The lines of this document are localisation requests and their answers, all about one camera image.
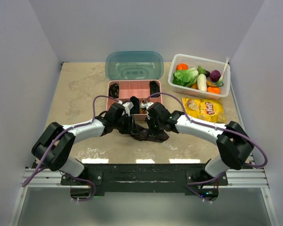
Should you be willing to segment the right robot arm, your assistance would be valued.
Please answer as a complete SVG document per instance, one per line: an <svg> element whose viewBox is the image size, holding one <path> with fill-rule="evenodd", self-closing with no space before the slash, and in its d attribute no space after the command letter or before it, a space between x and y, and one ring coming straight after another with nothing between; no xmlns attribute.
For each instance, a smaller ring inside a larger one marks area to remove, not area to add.
<svg viewBox="0 0 283 226"><path fill-rule="evenodd" d="M188 116L186 112L170 113L161 103L142 103L147 110L146 122L151 132L161 131L192 135L218 147L219 155L209 160L206 165L192 176L193 182L202 181L211 185L229 169L240 170L254 145L240 124L231 121L229 124L212 123Z"/></svg>

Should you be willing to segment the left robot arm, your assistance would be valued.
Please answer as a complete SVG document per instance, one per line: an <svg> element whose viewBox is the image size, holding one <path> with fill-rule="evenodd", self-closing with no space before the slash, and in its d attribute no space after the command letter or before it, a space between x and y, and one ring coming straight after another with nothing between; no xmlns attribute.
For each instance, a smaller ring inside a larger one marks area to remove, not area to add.
<svg viewBox="0 0 283 226"><path fill-rule="evenodd" d="M121 134L137 134L134 115L130 114L132 102L113 103L104 116L74 125L51 123L32 148L32 154L51 171L70 174L78 185L88 180L85 166L70 157L72 146L92 137L101 137L118 130Z"/></svg>

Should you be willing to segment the maroon blue-flowered tie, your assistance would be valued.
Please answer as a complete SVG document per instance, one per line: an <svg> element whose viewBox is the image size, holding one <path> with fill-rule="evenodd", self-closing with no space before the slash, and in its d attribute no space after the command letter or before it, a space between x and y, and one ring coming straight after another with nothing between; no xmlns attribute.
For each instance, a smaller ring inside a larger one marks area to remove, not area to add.
<svg viewBox="0 0 283 226"><path fill-rule="evenodd" d="M164 141L167 141L169 139L169 135L167 134L166 137L157 137L155 136L150 136L149 135L149 129L145 128L139 124L137 124L137 127L139 129L139 135L130 135L133 139L138 140L138 141L149 141L149 142L156 142L156 143L163 143Z"/></svg>

